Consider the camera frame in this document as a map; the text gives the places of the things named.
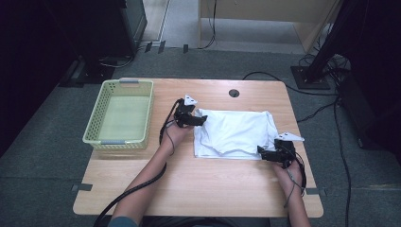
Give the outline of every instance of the white floor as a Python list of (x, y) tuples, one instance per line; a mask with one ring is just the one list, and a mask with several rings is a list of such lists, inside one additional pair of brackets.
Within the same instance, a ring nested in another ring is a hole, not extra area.
[[(215, 25), (216, 40), (207, 49), (305, 54), (292, 23), (216, 19)], [(202, 19), (201, 31), (199, 46), (198, 0), (170, 0), (161, 41), (169, 47), (204, 47), (213, 34), (208, 19)]]

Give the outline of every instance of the basket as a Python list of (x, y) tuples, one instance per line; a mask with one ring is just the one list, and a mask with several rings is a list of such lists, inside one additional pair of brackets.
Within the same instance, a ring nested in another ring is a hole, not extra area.
[(145, 149), (153, 106), (153, 81), (105, 80), (82, 141), (95, 149)]

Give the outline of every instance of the white cloth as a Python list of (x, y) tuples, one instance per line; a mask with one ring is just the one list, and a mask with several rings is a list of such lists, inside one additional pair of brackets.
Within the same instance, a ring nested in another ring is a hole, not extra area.
[(207, 120), (194, 129), (196, 157), (260, 160), (257, 146), (274, 150), (278, 132), (269, 112), (195, 111), (203, 115)]

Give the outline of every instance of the wooden table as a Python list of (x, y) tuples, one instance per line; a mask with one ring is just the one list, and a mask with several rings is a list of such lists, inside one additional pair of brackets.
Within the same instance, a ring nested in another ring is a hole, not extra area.
[[(214, 5), (215, 0), (199, 0), (199, 47), (201, 19), (213, 19)], [(308, 53), (327, 23), (333, 22), (340, 5), (341, 0), (218, 0), (216, 18), (292, 22), (304, 51)]]
[[(175, 100), (189, 94), (197, 108), (227, 111), (269, 111), (279, 133), (300, 134), (287, 89), (279, 81), (151, 79), (154, 104), (146, 150), (94, 150), (79, 191), (74, 212), (98, 215), (120, 195), (158, 148), (159, 130)], [(237, 89), (238, 97), (229, 96)], [(165, 176), (147, 210), (150, 216), (286, 217), (285, 197), (267, 161), (202, 159), (194, 157), (191, 133), (167, 163)], [(307, 188), (316, 188), (302, 142), (294, 143), (305, 161)], [(323, 215), (318, 194), (304, 196), (311, 218)]]

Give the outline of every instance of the sleeve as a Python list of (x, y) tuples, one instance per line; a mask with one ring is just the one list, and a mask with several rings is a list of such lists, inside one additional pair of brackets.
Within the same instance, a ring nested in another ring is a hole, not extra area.
[(108, 227), (138, 227), (138, 225), (130, 218), (117, 217), (110, 221)]

